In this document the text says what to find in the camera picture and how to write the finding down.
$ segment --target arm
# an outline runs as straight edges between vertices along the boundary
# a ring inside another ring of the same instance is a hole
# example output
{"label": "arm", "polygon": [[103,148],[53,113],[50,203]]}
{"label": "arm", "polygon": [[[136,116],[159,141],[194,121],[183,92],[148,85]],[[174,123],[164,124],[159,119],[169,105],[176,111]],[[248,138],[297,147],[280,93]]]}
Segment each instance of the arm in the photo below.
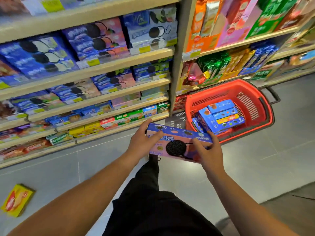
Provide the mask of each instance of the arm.
{"label": "arm", "polygon": [[8,236],[85,236],[139,160],[163,136],[158,132],[151,138],[146,137],[145,130],[150,122],[148,119],[140,126],[123,155],[42,207]]}
{"label": "arm", "polygon": [[200,163],[209,181],[217,192],[226,212],[242,236],[297,236],[288,226],[276,220],[263,206],[254,201],[223,167],[223,153],[216,135],[211,135],[213,144],[206,150],[198,139],[193,143],[200,155]]}

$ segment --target person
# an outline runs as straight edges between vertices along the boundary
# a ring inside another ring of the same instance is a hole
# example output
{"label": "person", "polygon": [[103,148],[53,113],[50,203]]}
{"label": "person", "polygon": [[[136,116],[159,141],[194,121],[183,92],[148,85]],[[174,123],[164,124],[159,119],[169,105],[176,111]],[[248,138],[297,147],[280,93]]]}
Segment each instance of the person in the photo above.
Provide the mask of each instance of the person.
{"label": "person", "polygon": [[[150,138],[145,135],[150,122],[148,119],[140,126],[124,154],[93,177],[42,207],[13,229],[9,236],[86,235],[132,169],[163,136],[162,132]],[[193,144],[207,178],[239,234],[297,235],[228,176],[223,167],[219,140],[211,132],[209,134],[213,140],[209,150],[196,138]],[[150,155],[149,161],[130,180],[120,197],[113,201],[113,212],[106,228],[104,226],[103,236],[222,235],[205,217],[173,193],[159,191],[158,174],[157,156]]]}

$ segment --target forearm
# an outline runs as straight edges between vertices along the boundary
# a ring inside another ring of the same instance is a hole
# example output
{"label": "forearm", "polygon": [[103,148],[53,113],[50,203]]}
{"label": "forearm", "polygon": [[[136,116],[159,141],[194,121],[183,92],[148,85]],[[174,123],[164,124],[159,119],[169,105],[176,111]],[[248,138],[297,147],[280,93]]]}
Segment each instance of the forearm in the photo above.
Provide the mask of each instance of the forearm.
{"label": "forearm", "polygon": [[86,235],[136,164],[123,154],[27,218],[9,236]]}
{"label": "forearm", "polygon": [[297,236],[227,174],[210,177],[210,181],[241,236]]}

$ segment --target hand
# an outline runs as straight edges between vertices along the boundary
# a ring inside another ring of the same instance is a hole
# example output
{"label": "hand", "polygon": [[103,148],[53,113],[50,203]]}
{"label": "hand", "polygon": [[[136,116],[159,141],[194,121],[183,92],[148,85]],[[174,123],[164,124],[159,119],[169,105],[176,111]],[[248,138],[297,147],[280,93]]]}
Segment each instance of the hand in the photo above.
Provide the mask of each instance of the hand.
{"label": "hand", "polygon": [[208,134],[213,141],[209,150],[204,148],[207,144],[199,141],[197,138],[194,138],[192,142],[200,156],[200,159],[196,160],[201,163],[203,169],[207,173],[208,179],[211,181],[213,177],[223,176],[226,173],[223,167],[223,153],[220,142],[215,134],[210,131]]}
{"label": "hand", "polygon": [[148,155],[151,148],[163,137],[163,132],[158,131],[152,137],[148,138],[145,134],[149,123],[152,121],[151,118],[147,119],[141,124],[136,133],[132,136],[128,149],[127,155],[131,155],[139,162],[141,158]]}

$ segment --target shopping basket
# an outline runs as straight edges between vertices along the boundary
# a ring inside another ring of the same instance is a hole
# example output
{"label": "shopping basket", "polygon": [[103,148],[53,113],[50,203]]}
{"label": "shopping basket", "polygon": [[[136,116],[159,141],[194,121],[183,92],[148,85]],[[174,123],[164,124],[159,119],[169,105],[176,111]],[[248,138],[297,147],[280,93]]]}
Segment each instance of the shopping basket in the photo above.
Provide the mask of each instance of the shopping basket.
{"label": "shopping basket", "polygon": [[[261,89],[266,88],[273,95],[275,101],[269,102]],[[235,79],[203,89],[187,96],[185,105],[187,121],[186,128],[198,131],[192,117],[200,109],[226,99],[235,103],[238,114],[245,118],[245,123],[219,134],[220,143],[226,143],[255,131],[270,127],[274,123],[274,114],[271,104],[280,102],[279,96],[271,87],[265,86],[257,89],[243,79]]]}

